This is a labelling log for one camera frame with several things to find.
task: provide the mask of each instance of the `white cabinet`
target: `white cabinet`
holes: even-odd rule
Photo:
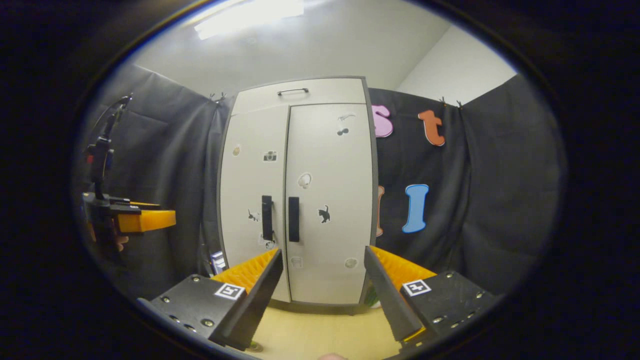
[[[359,303],[364,250],[375,240],[378,205],[364,79],[309,79],[245,90],[236,97],[225,132],[218,213],[228,265],[280,247],[285,264],[273,299]],[[272,230],[270,240],[266,229]]]

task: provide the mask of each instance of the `black handle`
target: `black handle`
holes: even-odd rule
[[[262,196],[262,238],[273,241],[273,226],[271,225],[271,197]]]
[[[282,90],[278,92],[278,96],[282,96],[283,92],[287,92],[287,91],[296,91],[296,90],[304,90],[305,92],[309,92],[308,88],[299,88],[299,89],[288,89],[288,90]]]
[[[300,198],[289,197],[289,241],[300,242]]]

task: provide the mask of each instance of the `ceiling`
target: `ceiling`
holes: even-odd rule
[[[450,23],[402,0],[308,0],[302,16],[200,40],[193,25],[132,61],[205,96],[316,76],[365,76],[395,90]]]

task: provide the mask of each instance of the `floor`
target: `floor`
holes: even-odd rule
[[[350,360],[379,360],[400,349],[382,308],[346,315],[297,313],[269,306],[253,340],[264,350],[248,354],[265,360],[316,360],[331,352]]]

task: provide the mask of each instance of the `drawer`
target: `drawer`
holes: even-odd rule
[[[331,103],[365,104],[365,93],[360,78],[309,79],[261,86],[239,92],[231,115],[278,105],[306,105]]]

